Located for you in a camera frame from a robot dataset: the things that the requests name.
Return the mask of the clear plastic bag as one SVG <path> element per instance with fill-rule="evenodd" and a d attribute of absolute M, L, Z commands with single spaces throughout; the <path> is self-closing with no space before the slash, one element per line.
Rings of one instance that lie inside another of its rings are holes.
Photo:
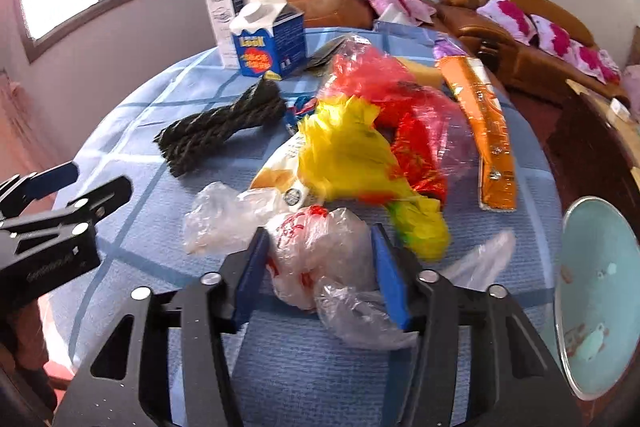
<path fill-rule="evenodd" d="M 257 228 L 287 212 L 288 205 L 277 188 L 239 192 L 222 182 L 213 182 L 198 192 L 184 216 L 183 247 L 189 254 L 242 249 Z"/>

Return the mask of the white plastic bag red print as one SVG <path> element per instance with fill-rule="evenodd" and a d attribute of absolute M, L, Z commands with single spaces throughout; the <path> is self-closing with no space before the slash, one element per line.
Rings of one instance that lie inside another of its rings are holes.
<path fill-rule="evenodd" d="M 272 217 L 266 230 L 267 268 L 284 303 L 314 309 L 314 288 L 323 277 L 358 291 L 376 287 L 369 225 L 350 210 L 304 207 Z"/>

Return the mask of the yellow plastic bag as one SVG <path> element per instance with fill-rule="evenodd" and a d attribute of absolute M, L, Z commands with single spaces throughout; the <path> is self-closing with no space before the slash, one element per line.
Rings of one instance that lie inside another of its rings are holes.
<path fill-rule="evenodd" d="M 401 172 L 390 143 L 374 127 L 380 109 L 363 98 L 325 98 L 298 124 L 303 146 L 297 176 L 325 200 L 383 206 L 401 243 L 436 262 L 450 243 L 440 202 L 421 195 Z"/>

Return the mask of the blue orange snack wrapper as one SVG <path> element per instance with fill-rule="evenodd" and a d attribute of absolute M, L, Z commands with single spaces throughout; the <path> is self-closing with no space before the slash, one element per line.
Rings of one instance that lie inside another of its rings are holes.
<path fill-rule="evenodd" d="M 318 100 L 315 96 L 301 95 L 286 109 L 283 121 L 290 135 L 298 131 L 298 124 L 316 111 Z"/>

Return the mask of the yellow sponge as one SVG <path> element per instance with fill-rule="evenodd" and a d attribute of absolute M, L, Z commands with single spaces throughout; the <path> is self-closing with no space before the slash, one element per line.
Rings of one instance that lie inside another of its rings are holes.
<path fill-rule="evenodd" d="M 405 57 L 397 57 L 397 61 L 410 72 L 414 81 L 420 86 L 440 89 L 444 84 L 444 76 L 436 67 L 426 66 Z"/>

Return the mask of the orange foil snack wrapper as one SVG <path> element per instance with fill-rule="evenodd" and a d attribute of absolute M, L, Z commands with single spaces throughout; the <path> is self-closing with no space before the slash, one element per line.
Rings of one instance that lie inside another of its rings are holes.
<path fill-rule="evenodd" d="M 518 188 L 506 117 L 483 63 L 469 56 L 437 61 L 473 133 L 478 153 L 478 203 L 483 210 L 516 210 Z"/>

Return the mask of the purple foil wrapper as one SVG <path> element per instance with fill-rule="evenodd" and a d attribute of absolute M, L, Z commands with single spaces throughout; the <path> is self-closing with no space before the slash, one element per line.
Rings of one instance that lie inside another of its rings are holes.
<path fill-rule="evenodd" d="M 450 56 L 468 56 L 468 51 L 448 34 L 440 32 L 434 38 L 433 56 L 435 61 Z"/>

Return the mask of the teal enamel trash bucket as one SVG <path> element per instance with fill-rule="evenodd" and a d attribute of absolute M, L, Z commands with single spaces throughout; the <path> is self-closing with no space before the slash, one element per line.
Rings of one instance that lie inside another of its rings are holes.
<path fill-rule="evenodd" d="M 582 401 L 610 391 L 639 342 L 639 241 L 610 202 L 577 199 L 563 218 L 554 294 L 560 365 Z"/>

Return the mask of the blue plaid tablecloth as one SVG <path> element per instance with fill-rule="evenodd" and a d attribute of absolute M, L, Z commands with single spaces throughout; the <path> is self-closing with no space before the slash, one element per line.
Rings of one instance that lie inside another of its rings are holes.
<path fill-rule="evenodd" d="M 385 208 L 356 200 L 302 199 L 296 209 L 256 196 L 224 210 L 270 158 L 296 155 L 302 140 L 285 124 L 233 135 L 191 173 L 173 176 L 155 137 L 176 120 L 228 105 L 252 80 L 209 50 L 169 67 L 132 91 L 98 124 L 76 155 L 80 176 L 58 194 L 65 204 L 118 176 L 132 183 L 127 204 L 99 223 L 99 268 L 53 291 L 53 321 L 79 364 L 139 286 L 172 291 L 219 268 L 239 247 L 222 228 L 250 219 L 270 235 L 256 309 L 224 342 L 232 384 L 249 426 L 389 426 L 407 388 L 409 350 L 368 349 L 378 302 L 370 232 Z"/>

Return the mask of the dark foil packet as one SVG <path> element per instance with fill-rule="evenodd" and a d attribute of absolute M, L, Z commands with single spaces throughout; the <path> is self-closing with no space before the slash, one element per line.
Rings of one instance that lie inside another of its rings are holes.
<path fill-rule="evenodd" d="M 308 58 L 306 64 L 303 66 L 303 71 L 316 70 L 328 65 L 332 57 L 334 57 L 335 53 L 347 39 L 348 35 L 340 35 L 329 40 L 323 46 L 320 46 L 320 48 L 314 51 L 311 57 Z"/>

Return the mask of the blue milk carton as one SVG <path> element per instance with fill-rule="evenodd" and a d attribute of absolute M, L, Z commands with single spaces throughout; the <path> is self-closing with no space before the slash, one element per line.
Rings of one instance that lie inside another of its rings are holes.
<path fill-rule="evenodd" d="M 245 77 L 284 78 L 307 60 L 304 12 L 288 0 L 243 0 L 229 28 Z"/>

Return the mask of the dark wood coffee table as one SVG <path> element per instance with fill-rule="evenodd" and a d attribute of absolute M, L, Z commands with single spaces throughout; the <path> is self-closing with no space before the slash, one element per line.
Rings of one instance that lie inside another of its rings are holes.
<path fill-rule="evenodd" d="M 610 101 L 568 80 L 568 95 L 547 141 L 559 186 L 570 204 L 598 196 L 639 231 L 639 130 L 615 115 Z"/>

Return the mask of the orange leather three-seat sofa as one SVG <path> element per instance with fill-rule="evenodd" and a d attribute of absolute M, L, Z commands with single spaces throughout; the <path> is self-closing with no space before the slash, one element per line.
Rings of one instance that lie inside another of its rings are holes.
<path fill-rule="evenodd" d="M 439 0 L 438 15 L 504 87 L 560 105 L 572 80 L 630 104 L 611 55 L 581 20 L 550 0 Z"/>

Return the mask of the pink floral cushion left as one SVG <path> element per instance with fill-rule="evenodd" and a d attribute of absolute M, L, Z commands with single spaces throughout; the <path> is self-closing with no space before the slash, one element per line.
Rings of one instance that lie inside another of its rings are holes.
<path fill-rule="evenodd" d="M 512 0 L 488 0 L 476 12 L 500 26 L 514 40 L 526 46 L 537 35 L 533 21 Z"/>

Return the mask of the pink floral cushion right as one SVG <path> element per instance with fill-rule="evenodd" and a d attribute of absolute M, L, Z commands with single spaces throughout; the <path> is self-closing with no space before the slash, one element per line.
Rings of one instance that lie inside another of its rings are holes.
<path fill-rule="evenodd" d="M 583 74 L 603 84 L 619 84 L 620 68 L 607 50 L 593 49 L 573 41 L 574 65 Z"/>

